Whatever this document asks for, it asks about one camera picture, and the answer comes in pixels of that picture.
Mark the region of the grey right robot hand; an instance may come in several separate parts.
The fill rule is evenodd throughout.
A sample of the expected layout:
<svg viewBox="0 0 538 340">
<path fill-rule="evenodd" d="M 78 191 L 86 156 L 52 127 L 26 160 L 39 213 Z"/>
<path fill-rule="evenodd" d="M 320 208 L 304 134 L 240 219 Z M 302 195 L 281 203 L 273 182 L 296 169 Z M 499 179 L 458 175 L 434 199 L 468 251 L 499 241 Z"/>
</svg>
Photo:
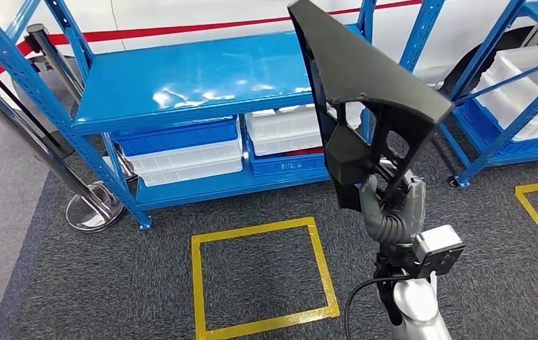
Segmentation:
<svg viewBox="0 0 538 340">
<path fill-rule="evenodd" d="M 367 234 L 380 244 L 411 244 L 423 229 L 426 184 L 410 170 L 403 179 L 406 194 L 389 209 L 380 204 L 375 175 L 368 176 L 360 187 L 360 207 Z"/>
</svg>

